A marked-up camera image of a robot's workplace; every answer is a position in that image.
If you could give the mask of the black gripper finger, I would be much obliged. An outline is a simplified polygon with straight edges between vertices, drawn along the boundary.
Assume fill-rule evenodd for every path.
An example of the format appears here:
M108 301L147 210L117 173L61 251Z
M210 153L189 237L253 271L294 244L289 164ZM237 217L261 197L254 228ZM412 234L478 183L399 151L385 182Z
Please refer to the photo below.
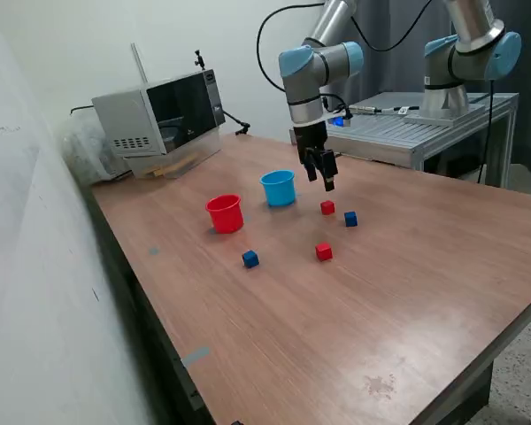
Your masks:
M333 151L325 150L319 153L319 171L323 177L326 192L334 190L334 178L338 174L338 169Z
M303 150L303 165L307 173L308 180L314 182L317 180L317 151L311 147L305 147Z

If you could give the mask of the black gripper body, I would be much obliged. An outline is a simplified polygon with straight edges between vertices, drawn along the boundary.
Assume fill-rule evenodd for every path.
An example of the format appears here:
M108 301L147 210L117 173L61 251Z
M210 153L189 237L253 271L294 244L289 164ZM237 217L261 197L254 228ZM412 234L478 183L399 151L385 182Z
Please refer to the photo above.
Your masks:
M324 121L315 124L293 127L299 158L305 158L309 151L322 152L327 140L327 127Z

